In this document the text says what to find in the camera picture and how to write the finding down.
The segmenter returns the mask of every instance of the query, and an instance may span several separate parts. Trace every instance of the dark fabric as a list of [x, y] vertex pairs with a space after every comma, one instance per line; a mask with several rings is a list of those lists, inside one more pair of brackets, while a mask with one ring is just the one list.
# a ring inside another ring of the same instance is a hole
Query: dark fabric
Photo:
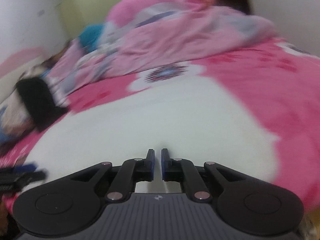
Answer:
[[4, 236], [0, 236], [0, 240], [12, 240], [15, 239], [15, 237], [20, 233], [20, 230], [17, 226], [16, 221], [13, 219], [13, 217], [9, 214], [7, 216], [8, 219], [8, 231]]
[[49, 127], [67, 112], [66, 108], [55, 105], [48, 85], [41, 78], [21, 79], [16, 88], [39, 131]]

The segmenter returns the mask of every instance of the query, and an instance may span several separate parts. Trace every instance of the white flower pattern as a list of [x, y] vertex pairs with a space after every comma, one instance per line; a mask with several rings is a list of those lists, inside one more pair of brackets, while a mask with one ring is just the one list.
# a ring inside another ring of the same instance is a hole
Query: white flower pattern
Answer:
[[204, 70], [204, 66], [194, 65], [188, 61], [165, 65], [138, 73], [138, 79], [133, 81], [128, 89], [137, 92], [184, 79], [186, 76], [200, 75]]
[[278, 47], [281, 47], [286, 53], [289, 53], [294, 56], [318, 58], [317, 56], [314, 56], [303, 49], [299, 49], [295, 45], [288, 42], [280, 42], [280, 43], [276, 43], [276, 45]]

